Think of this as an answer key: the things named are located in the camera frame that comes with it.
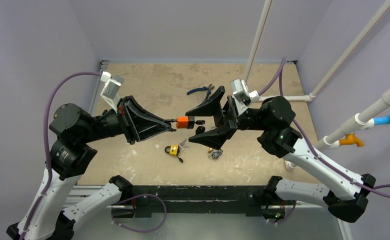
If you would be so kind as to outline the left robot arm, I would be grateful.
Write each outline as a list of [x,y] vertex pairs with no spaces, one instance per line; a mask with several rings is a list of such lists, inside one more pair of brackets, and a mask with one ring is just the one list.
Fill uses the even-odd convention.
[[87,170],[97,151],[91,142],[123,135],[133,145],[173,130],[172,120],[143,109],[133,96],[121,98],[116,109],[92,116],[76,104],[67,103],[54,113],[49,129],[57,139],[47,154],[39,194],[22,221],[10,225],[14,240],[69,240],[77,228],[111,204],[134,206],[133,185],[113,176],[101,191],[64,210],[73,187]]

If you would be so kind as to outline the orange black padlock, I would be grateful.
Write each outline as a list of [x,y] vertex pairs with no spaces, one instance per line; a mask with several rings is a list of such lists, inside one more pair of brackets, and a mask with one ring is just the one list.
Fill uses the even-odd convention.
[[179,116],[177,119],[172,119],[172,123],[176,123],[177,129],[193,129],[195,126],[195,134],[201,134],[206,131],[205,121],[202,119],[195,119],[194,116]]

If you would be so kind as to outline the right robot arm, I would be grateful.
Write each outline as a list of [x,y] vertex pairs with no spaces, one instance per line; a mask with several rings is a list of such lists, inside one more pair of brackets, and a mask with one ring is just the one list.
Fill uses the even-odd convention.
[[263,191],[267,202],[314,204],[348,223],[356,222],[363,215],[375,178],[349,171],[314,148],[300,130],[291,126],[296,115],[288,100],[282,96],[270,97],[259,108],[251,108],[259,100],[259,94],[242,89],[234,91],[225,105],[221,105],[224,93],[221,86],[186,112],[188,117],[213,117],[215,124],[214,129],[191,136],[191,143],[218,150],[238,130],[261,131],[257,141],[268,154],[295,164],[318,180],[312,184],[272,176]]

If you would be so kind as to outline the yellow black padlock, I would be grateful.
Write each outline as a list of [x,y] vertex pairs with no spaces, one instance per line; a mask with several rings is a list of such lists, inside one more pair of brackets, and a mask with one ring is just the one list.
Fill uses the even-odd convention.
[[187,139],[177,145],[168,145],[164,148],[164,152],[170,156],[176,157],[180,163],[183,163],[184,160],[180,157],[180,154],[185,153],[185,148],[189,148],[186,145],[186,141]]

